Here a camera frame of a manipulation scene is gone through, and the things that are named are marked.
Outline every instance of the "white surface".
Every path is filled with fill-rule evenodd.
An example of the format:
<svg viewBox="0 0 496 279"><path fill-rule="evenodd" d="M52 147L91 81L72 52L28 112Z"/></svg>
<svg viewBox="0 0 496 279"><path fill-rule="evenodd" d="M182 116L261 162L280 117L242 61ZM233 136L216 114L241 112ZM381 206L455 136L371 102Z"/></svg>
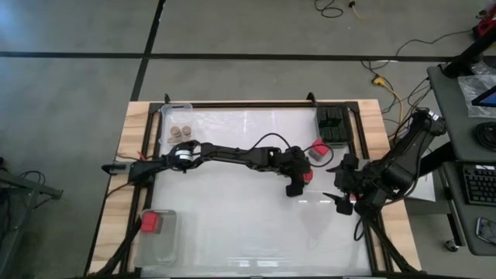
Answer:
<svg viewBox="0 0 496 279"><path fill-rule="evenodd" d="M432 173L424 175L417 181L417 188L413 191L409 198L417 198L424 201L435 202L436 193L434 193L434 180Z"/></svg>
<svg viewBox="0 0 496 279"><path fill-rule="evenodd" d="M198 110L195 135L200 142L248 149L264 134L276 132L291 145L307 147L315 140L314 113L311 108ZM284 143L272 136L259 146L284 150ZM163 148L166 153L170 147ZM346 152L335 150L329 167ZM353 241L357 215L337 214L322 195L339 194L334 175L325 169L313 168L312 182L296 198L284 193L289 178L242 165L208 162L186 175L161 173L152 207L172 209L180 217L178 259L171 267L146 267L142 276L370 274L364 240Z"/></svg>

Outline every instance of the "red block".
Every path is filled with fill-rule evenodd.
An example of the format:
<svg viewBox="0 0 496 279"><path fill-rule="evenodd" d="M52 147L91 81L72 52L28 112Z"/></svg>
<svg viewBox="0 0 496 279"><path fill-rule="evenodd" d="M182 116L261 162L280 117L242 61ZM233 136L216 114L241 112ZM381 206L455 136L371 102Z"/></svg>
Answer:
<svg viewBox="0 0 496 279"><path fill-rule="evenodd" d="M317 139L312 144L312 148L308 152L308 155L310 155L315 160L320 161L328 152L329 148L324 145L324 142L321 139Z"/></svg>
<svg viewBox="0 0 496 279"><path fill-rule="evenodd" d="M157 229L159 216L155 212L143 213L141 220L141 231L145 233L153 233Z"/></svg>

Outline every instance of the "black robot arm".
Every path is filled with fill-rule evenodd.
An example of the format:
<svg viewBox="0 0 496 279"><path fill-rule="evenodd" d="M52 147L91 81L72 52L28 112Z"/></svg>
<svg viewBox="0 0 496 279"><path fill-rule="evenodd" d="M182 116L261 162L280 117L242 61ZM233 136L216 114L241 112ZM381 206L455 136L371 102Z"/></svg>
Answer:
<svg viewBox="0 0 496 279"><path fill-rule="evenodd" d="M243 164L255 171L271 171L287 176L291 183L286 186L286 195L295 197L303 194L303 175L310 172L310 163L298 146L281 152L277 147L254 147L249 150L200 143L196 140L179 143L167 155L157 160L137 161L129 169L129 183L149 179L153 174L165 170L183 171L195 169L207 161Z"/></svg>
<svg viewBox="0 0 496 279"><path fill-rule="evenodd" d="M347 154L338 167L329 170L336 172L334 185L344 196L324 195L335 201L337 212L351 215L354 210L358 213L402 272L418 272L381 230L378 216L383 206L399 201L413 191L419 178L422 155L434 137L446 132L446 124L443 118L425 109L418 110L407 121L411 121L408 132L383 158L357 170L358 159ZM354 205L350 202L351 195L356 197Z"/></svg>

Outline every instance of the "concrete floor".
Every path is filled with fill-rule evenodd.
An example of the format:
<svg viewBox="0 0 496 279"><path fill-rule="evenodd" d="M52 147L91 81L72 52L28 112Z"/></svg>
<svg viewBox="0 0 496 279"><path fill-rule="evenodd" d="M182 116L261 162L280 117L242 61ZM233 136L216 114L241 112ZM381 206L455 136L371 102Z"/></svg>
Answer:
<svg viewBox="0 0 496 279"><path fill-rule="evenodd" d="M324 19L311 0L168 0L153 52L393 55L407 40L470 29L485 2L362 1L356 8L366 19L359 20L345 1L336 2L342 17ZM157 3L4 0L0 56L142 53ZM470 43L468 34L456 35L433 46L413 43L401 55L451 56ZM0 58L0 154L12 171L42 171L49 185L64 189L60 201L33 213L16 276L83 273L109 179L100 166L115 155L140 65L103 57ZM436 64L393 62L379 72L405 97ZM174 100L301 99L312 91L318 98L377 98L384 108L391 96L371 85L372 77L356 61L150 60L139 100L162 100L164 93ZM422 105L438 110L433 94ZM397 117L397 106L385 116ZM385 124L394 131L393 122ZM445 141L436 139L432 147ZM428 272L494 277L492 258L447 253L438 245L450 237L446 218L415 215L411 224Z"/></svg>

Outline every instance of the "clear plastic bin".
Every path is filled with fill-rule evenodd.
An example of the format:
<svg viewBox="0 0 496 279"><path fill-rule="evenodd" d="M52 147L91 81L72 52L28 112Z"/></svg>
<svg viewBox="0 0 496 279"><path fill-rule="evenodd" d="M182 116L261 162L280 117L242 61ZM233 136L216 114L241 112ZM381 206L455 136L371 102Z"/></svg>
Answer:
<svg viewBox="0 0 496 279"><path fill-rule="evenodd" d="M194 140L198 125L193 116L191 104L165 104L162 112L162 146L175 146L188 140Z"/></svg>
<svg viewBox="0 0 496 279"><path fill-rule="evenodd" d="M139 232L138 254L134 265L137 267L169 266L177 259L177 241L180 223L174 210L144 210L159 215L155 232Z"/></svg>

